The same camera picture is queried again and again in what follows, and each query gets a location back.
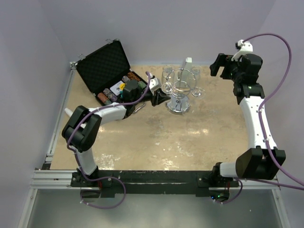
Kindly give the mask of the hanging wine glass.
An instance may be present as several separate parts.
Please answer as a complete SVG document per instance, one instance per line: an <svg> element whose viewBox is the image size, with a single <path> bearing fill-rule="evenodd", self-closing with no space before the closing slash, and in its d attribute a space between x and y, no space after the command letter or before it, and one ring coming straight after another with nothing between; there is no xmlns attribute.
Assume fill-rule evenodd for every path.
<svg viewBox="0 0 304 228"><path fill-rule="evenodd" d="M200 81L200 78L201 78L201 75L200 75L201 71L200 71L200 69L198 67L194 66L194 67L191 68L191 72L195 76L196 81L197 82Z"/></svg>
<svg viewBox="0 0 304 228"><path fill-rule="evenodd" d="M161 82L164 84L166 82L173 83L175 78L175 73L170 65L165 65L162 68Z"/></svg>

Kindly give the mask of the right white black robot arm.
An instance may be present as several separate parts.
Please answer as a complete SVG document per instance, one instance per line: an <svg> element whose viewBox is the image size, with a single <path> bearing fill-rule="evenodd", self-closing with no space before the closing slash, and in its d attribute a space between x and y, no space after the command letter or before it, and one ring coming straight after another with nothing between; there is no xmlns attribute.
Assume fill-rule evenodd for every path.
<svg viewBox="0 0 304 228"><path fill-rule="evenodd" d="M261 57L254 54L241 56L237 61L231 55L218 54L210 65L211 76L216 76L220 67L222 79L234 83L233 93L240 106L248 134L248 150L235 162L218 162L214 167L212 182L221 187L229 178L272 180L286 159L285 151L278 149L266 120L263 87L257 82L263 64Z"/></svg>

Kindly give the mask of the purple white chip stack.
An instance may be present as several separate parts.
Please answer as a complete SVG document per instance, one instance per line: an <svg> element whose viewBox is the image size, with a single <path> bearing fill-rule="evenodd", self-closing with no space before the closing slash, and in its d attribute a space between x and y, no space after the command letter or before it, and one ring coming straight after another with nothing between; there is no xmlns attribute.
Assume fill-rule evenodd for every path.
<svg viewBox="0 0 304 228"><path fill-rule="evenodd" d="M108 88L105 88L103 90L103 93L111 102L116 102L117 101L117 96Z"/></svg>

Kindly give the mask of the black poker chip case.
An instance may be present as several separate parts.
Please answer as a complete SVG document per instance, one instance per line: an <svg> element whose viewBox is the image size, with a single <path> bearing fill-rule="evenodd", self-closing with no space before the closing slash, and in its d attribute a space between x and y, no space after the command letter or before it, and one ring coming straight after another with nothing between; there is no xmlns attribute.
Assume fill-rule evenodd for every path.
<svg viewBox="0 0 304 228"><path fill-rule="evenodd" d="M76 63L76 70L81 76L83 82L93 93L98 102L104 105L97 97L99 93L103 93L105 88L110 89L111 86L119 81L122 81L123 76L127 76L128 72L136 74L141 81L144 81L137 73L131 70L130 63L120 40L115 39L108 44L87 55ZM132 103L144 96L141 102L151 101L154 92L150 91L149 86L141 89L136 80L131 80L125 83L123 89L123 98L120 94L117 95L116 103L120 104L119 108L125 110L125 117L130 116L135 111L135 104L122 105L123 103Z"/></svg>

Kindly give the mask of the chrome wine glass rack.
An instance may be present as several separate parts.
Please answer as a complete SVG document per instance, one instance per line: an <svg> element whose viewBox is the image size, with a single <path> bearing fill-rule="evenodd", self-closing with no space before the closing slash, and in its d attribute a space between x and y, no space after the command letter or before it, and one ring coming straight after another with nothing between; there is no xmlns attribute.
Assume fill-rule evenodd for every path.
<svg viewBox="0 0 304 228"><path fill-rule="evenodd" d="M173 114L184 114L190 109L190 94L193 88L196 87L197 81L191 73L187 82L177 80L177 71L180 68L174 69L175 78L172 83L174 86L172 94L169 94L171 99L166 102L167 109Z"/></svg>

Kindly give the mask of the clear wine glass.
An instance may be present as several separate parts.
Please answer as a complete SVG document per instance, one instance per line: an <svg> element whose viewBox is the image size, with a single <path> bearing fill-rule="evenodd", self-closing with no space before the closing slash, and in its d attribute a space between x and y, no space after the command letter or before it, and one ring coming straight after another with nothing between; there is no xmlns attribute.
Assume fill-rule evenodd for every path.
<svg viewBox="0 0 304 228"><path fill-rule="evenodd" d="M203 88L196 86L195 88L193 88L191 94L197 99L202 99L205 97L206 92Z"/></svg>
<svg viewBox="0 0 304 228"><path fill-rule="evenodd" d="M171 82L165 82L161 86L161 90L167 95L172 94L173 89L174 89L174 86Z"/></svg>

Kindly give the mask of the green chip stack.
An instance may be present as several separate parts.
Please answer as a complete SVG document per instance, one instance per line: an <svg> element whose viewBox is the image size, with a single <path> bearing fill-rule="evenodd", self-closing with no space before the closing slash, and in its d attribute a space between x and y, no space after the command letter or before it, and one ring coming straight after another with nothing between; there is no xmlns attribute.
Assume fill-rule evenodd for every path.
<svg viewBox="0 0 304 228"><path fill-rule="evenodd" d="M147 87L147 85L143 81L139 81L138 85L141 89L145 89Z"/></svg>

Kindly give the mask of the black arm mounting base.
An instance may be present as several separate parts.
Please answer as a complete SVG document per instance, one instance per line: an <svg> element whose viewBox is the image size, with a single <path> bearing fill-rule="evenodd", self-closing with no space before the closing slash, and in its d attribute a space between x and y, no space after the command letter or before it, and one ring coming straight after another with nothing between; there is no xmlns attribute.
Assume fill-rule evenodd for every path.
<svg viewBox="0 0 304 228"><path fill-rule="evenodd" d="M80 171L72 173L71 186L96 188L103 198L115 194L186 194L208 197L209 188L238 187L232 178L216 176L211 171L126 171L99 170L86 180Z"/></svg>

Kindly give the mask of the brown orange chip stack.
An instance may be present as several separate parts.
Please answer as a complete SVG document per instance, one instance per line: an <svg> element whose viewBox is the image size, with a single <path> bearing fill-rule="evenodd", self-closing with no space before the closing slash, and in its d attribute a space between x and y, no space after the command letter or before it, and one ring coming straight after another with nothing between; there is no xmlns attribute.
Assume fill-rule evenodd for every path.
<svg viewBox="0 0 304 228"><path fill-rule="evenodd" d="M136 74L134 74L133 72L128 72L127 76L131 80L136 80L137 82L140 82L140 78Z"/></svg>

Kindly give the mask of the grey purple chip stack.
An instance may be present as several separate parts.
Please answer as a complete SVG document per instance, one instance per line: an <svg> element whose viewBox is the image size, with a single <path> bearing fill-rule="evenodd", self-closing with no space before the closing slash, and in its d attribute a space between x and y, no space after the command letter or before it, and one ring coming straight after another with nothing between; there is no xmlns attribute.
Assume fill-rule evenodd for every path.
<svg viewBox="0 0 304 228"><path fill-rule="evenodd" d="M123 76L123 77L122 77L122 81L123 81L124 83L127 83L128 81L130 81L130 78L129 78L128 76Z"/></svg>

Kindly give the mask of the back left hanging wine glass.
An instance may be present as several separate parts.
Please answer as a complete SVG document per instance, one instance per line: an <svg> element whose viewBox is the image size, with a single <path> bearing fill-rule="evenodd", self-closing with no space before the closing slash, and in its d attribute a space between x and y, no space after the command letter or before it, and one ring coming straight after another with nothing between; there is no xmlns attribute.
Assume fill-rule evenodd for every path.
<svg viewBox="0 0 304 228"><path fill-rule="evenodd" d="M175 73L170 65L165 65L162 68L161 82L164 84L166 82L173 83L175 78Z"/></svg>

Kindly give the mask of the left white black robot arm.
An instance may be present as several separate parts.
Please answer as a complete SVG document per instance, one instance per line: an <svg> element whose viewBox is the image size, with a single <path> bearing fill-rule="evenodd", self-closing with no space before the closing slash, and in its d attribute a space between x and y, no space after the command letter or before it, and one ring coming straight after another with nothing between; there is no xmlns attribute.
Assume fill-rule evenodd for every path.
<svg viewBox="0 0 304 228"><path fill-rule="evenodd" d="M151 79L145 88L141 88L138 81L130 80L119 92L117 101L98 108L80 105L72 112L62 131L62 137L66 140L67 148L74 154L78 169L82 172L83 183L94 186L98 182L98 166L94 161L92 146L99 127L129 117L140 102L150 101L152 106L162 104L170 99L171 92L172 88L161 85L157 78Z"/></svg>

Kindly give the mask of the back right hanging wine glass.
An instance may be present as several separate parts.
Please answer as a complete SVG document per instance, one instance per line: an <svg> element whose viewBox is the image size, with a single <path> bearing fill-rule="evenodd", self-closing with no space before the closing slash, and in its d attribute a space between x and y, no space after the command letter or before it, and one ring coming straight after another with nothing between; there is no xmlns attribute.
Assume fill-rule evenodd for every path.
<svg viewBox="0 0 304 228"><path fill-rule="evenodd" d="M200 71L200 69L198 67L194 66L194 67L191 68L191 72L195 76L196 81L197 82L200 81L200 78L201 78L201 75L200 75L201 71Z"/></svg>

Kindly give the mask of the white grey handheld tool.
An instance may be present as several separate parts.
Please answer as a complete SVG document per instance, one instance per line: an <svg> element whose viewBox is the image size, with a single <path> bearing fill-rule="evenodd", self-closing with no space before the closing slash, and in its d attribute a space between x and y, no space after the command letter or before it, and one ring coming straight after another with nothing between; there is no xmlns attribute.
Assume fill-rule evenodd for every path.
<svg viewBox="0 0 304 228"><path fill-rule="evenodd" d="M65 108L64 111L68 117L71 117L74 113L74 111L69 108Z"/></svg>

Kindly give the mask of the white playing card box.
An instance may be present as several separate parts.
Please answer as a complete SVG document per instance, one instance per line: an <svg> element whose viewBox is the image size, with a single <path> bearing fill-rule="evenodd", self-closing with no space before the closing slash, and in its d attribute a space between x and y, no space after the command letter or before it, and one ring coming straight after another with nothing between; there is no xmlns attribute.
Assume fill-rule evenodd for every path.
<svg viewBox="0 0 304 228"><path fill-rule="evenodd" d="M120 92L124 89L124 87L125 87L125 83L123 81L119 81L116 84L114 84L113 86L111 86L110 90L115 95L119 95Z"/></svg>

